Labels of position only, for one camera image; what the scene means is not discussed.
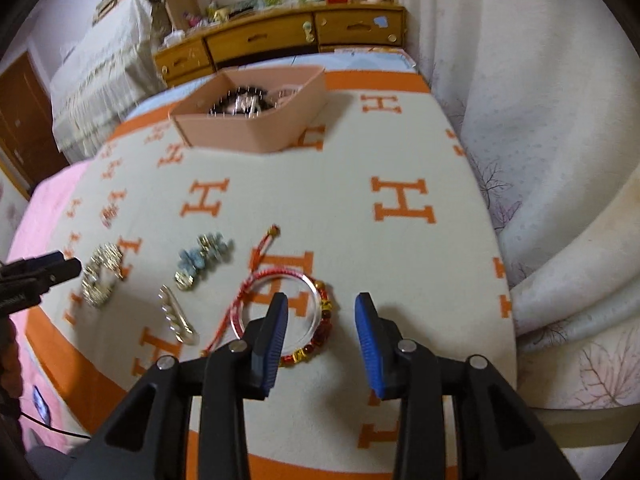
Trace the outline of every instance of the hand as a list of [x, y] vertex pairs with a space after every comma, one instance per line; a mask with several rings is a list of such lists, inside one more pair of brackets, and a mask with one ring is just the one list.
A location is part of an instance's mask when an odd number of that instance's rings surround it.
[[14, 322], [10, 319], [0, 319], [0, 323], [7, 323], [10, 336], [9, 344], [2, 348], [0, 352], [0, 369], [2, 370], [0, 386], [9, 394], [9, 397], [19, 399], [22, 396], [24, 383], [22, 382], [22, 365], [20, 364], [20, 359], [18, 359], [17, 332]]

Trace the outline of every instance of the pink fabric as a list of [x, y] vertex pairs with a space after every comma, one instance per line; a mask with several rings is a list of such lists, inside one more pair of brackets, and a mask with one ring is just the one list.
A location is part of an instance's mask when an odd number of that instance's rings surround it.
[[[78, 162], [60, 171], [58, 174], [44, 180], [36, 188], [29, 202], [27, 211], [22, 217], [22, 222], [15, 233], [14, 242], [9, 250], [8, 262], [20, 258], [32, 258], [41, 256], [47, 252], [49, 240], [55, 229], [58, 219], [71, 199], [78, 181], [86, 171], [91, 161]], [[33, 361], [27, 350], [28, 343], [24, 337], [24, 328], [27, 321], [27, 311], [23, 310], [12, 316], [18, 329], [18, 344], [20, 345], [20, 363], [22, 364], [22, 377], [24, 379], [24, 394], [21, 405], [23, 412], [40, 420], [33, 405], [33, 387], [37, 386], [51, 412], [51, 425], [60, 428], [62, 425], [62, 406], [58, 396], [49, 386], [49, 381], [40, 372], [38, 365]], [[29, 449], [31, 439], [30, 430], [33, 430], [46, 446], [54, 447], [65, 452], [68, 449], [66, 437], [22, 418], [20, 420], [24, 430], [24, 444]]]

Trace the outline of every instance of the sticker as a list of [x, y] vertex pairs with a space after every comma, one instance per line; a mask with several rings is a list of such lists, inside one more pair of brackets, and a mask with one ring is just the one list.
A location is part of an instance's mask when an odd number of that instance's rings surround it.
[[386, 16], [378, 16], [373, 19], [373, 23], [375, 23], [380, 28], [387, 28], [389, 26], [389, 22], [386, 20]]

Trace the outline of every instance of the white curtain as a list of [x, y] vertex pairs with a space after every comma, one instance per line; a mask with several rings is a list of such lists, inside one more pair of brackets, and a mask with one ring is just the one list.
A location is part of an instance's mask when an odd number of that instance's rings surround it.
[[401, 0], [511, 285], [533, 406], [640, 402], [640, 60], [601, 0]]

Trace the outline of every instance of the brown wooden door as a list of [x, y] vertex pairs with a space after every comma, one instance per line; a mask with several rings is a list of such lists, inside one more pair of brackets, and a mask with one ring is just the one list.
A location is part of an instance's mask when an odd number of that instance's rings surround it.
[[0, 75], [0, 147], [33, 186], [69, 165], [52, 124], [51, 102], [24, 53]]

